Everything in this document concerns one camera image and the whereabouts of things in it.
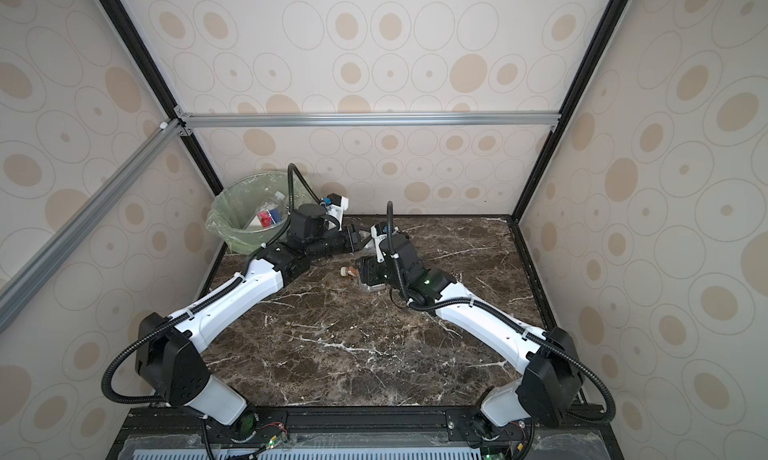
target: metal rail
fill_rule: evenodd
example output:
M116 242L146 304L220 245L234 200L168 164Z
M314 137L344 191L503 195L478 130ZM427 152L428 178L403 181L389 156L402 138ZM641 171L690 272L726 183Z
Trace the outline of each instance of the metal rail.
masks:
M177 119L154 134L88 199L0 292L0 332L11 324L58 268L146 170L163 148L181 133Z
M395 127L404 125L556 125L557 111L403 112L360 114L182 114L190 128Z

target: red object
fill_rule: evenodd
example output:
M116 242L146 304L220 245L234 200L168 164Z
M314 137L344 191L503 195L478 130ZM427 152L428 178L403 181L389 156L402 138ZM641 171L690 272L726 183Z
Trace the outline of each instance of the red object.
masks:
M269 212L261 212L257 215L259 218L259 222L261 222L261 225L263 227L268 227L269 225L272 225L272 216Z

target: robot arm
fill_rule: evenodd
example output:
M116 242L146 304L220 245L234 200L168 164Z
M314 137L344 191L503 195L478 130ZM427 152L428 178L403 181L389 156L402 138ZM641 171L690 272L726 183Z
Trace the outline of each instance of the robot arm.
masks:
M142 321L140 338L186 315L174 328L137 350L136 370L158 397L172 406L188 406L214 418L236 442L253 435L258 419L254 407L212 376L200 353L251 307L307 271L313 259L355 252L367 244L356 227L341 226L346 206L346 198L331 195L320 205L295 208L286 238L264 246L243 273L167 318L153 313ZM371 235L376 254L357 259L361 282L369 286L385 283L401 290L396 274L399 268L411 308L467 330L523 375L507 386L489 390L481 399L475 424L482 425L484 436L490 438L498 428L527 417L558 426L583 378L580 371L542 344L552 344L578 358L571 337L560 329L545 335L542 329L484 302L450 274L427 268L407 235L393 234L390 250L384 223L374 225Z

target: black metal frame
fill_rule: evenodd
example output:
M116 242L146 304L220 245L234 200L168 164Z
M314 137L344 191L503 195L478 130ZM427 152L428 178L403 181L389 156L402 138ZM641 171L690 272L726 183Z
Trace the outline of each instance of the black metal frame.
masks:
M605 12L598 24L598 28L592 37L592 41L590 42L589 47L587 47L587 53L584 55L584 59L581 61L581 65L579 65L573 83L571 84L568 93L565 95L565 100L560 108L561 117L558 126L554 131L550 132L549 136L547 136L542 152L536 159L533 170L525 181L525 186L520 194L520 199L514 207L512 218L509 222L509 229L514 238L514 244L518 249L520 260L525 268L525 275L528 277L528 282L531 284L533 298L536 301L536 306L539 313L542 315L542 321L547 329L556 326L557 322L554 318L547 295L544 292L542 281L539 279L538 273L536 272L536 267L533 264L531 254L528 252L528 246L525 244L525 239L520 231L520 221L525 214L525 210L528 208L528 204L531 202L531 198L533 197L539 182L544 176L547 166L549 166L550 160L552 160L554 151L557 149L563 134L571 122L571 118L576 112L576 108L579 106L581 98L584 96L584 92L587 90L592 75L600 63L600 59L603 57L603 53L610 42L611 35L616 29L619 20L621 19L621 15L624 13L628 3L629 0L610 0L608 2L608 6L605 8Z
M147 50L147 46L141 39L141 36L130 20L128 12L125 10L120 0L99 0L104 11L112 21L112 25L120 35L123 44L130 52L134 62L141 70L142 75L147 80L152 92L160 102L160 106L163 108L168 118L178 118L181 125L184 126L184 120L178 115L176 107L178 105L174 95L168 88L168 84L165 83L163 75L160 73L158 66L152 59L152 55ZM208 186L214 192L214 195L218 195L224 189L224 186L216 175L213 166L208 161L208 157L205 155L203 148L195 138L191 129L185 129L186 134L182 134L181 140L184 142L184 146L187 148L192 160L194 160L197 168L200 169L203 177L206 179Z
M163 79L158 66L152 59L141 36L130 20L128 12L125 10L120 0L99 0L107 15L110 17L117 33L120 35L123 43L130 52L141 73L146 78L150 88L158 98L160 105L168 118L180 118L180 112L176 109L178 103L172 92ZM563 105L560 109L561 119L558 126L551 132L544 142L542 152L538 156L534 168L528 177L519 201L517 202L512 216L496 216L507 219L510 233L514 244L520 254L522 264L525 268L525 274L530 282L534 300L536 301L539 313L545 327L549 330L556 326L556 320L552 313L549 301L544 292L542 282L536 273L528 248L525 244L522 232L520 230L520 220L533 197L536 188L544 176L544 172L552 159L552 156L568 127L576 108L586 91L592 75L600 62L610 37L616 29L619 19L624 12L629 0L610 0L603 13L597 31L595 32L587 53L579 66L568 93L566 94ZM191 129L187 130L187 135L182 137L190 156L196 163L200 172L206 179L214 194L222 191L223 185L216 175L214 168L208 161L205 152L200 147L199 142ZM221 262L226 252L226 246L219 251L214 266L206 279L203 295L210 287L214 278L216 268ZM451 432L448 428L448 416L458 415L460 418L462 412L469 412L468 406L459 407L282 407L282 408L262 408L265 418L270 416L284 415L286 425L295 432L401 432L406 426L406 431L421 430L427 432L445 431L451 440L463 441L472 444L472 440L464 436L457 438L457 432ZM600 406L594 405L574 405L574 409L586 413L597 414L600 412ZM311 424L307 420L314 418L324 418L320 423ZM568 424L567 428L577 428L575 423ZM131 434L141 433L143 435L168 434L168 433L192 433L200 429L199 419L196 415L182 408L136 408L131 410L130 415L123 424L118 438L113 444L107 458L115 460L122 448L125 439ZM612 458L623 460L616 437L610 426L600 427L606 446ZM510 438L506 438L505 445L508 445Z
M257 407L257 425L282 422L291 434L300 436L312 434L357 433L357 434L398 434L424 433L439 436L448 444L480 447L487 452L505 452L510 442L523 440L522 430L506 428L494 440L482 440L472 428L474 407L470 406L356 406L356 407ZM573 410L584 416L596 416L600 407L594 405L574 406ZM200 418L189 408L133 408L120 428L117 438L107 454L106 460L117 460L125 441L132 436L166 436L200 434ZM588 426L566 418L563 433L597 430L602 436L608 453L614 460L624 460L616 436L610 426ZM273 435L279 434L277 427L256 430L256 435L246 443L232 443L220 435L215 428L207 435L211 444L222 448L258 448Z

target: red wire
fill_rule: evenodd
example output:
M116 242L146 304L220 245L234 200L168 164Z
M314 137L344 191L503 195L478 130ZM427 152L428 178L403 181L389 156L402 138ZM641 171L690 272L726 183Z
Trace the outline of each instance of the red wire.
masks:
M285 426L283 425L282 422L267 423L264 426L258 427L256 430L261 430L262 428L266 428L266 427L278 427L280 430L283 430L286 433L286 435L288 435L288 431L285 429Z

